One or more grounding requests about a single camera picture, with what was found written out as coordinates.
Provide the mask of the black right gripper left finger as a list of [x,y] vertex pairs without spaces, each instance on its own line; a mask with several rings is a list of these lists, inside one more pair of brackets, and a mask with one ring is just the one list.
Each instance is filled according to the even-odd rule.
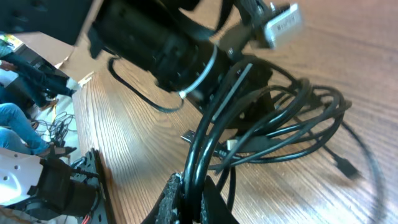
[[182,176],[174,173],[167,181],[154,207],[142,221],[142,224],[176,224],[180,223]]

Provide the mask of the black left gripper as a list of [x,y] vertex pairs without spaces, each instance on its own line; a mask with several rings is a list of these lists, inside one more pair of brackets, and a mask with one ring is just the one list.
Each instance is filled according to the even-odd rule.
[[197,85],[186,91],[186,99],[205,114],[227,78],[226,93],[221,97],[211,122],[220,119],[228,108],[244,95],[268,85],[271,68],[242,49],[254,35],[254,26],[239,22],[230,27],[218,44],[193,40],[187,49],[188,84]]

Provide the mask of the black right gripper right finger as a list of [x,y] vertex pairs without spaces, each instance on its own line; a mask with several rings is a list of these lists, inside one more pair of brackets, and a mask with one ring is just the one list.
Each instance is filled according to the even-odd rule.
[[205,179],[201,198],[201,224],[238,224],[239,222],[228,210],[222,196],[216,189],[211,177]]

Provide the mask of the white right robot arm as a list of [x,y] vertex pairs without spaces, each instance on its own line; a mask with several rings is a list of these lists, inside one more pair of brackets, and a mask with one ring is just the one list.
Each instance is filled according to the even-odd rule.
[[[180,179],[178,173],[170,176],[142,223],[193,223],[183,205]],[[225,204],[220,191],[221,184],[207,177],[198,222],[239,223],[231,213],[234,196]],[[73,166],[54,157],[1,151],[1,205],[40,221],[67,215],[78,223],[116,223],[100,154],[94,149]]]

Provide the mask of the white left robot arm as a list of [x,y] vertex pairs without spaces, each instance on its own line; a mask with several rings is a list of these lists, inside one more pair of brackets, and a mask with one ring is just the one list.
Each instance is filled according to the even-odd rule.
[[[92,5],[91,0],[2,0],[1,31],[41,32],[73,45]],[[195,104],[205,129],[231,57],[210,42],[213,29],[185,15],[196,6],[191,0],[105,0],[87,35],[92,57],[109,50],[151,72],[161,89],[179,92]]]

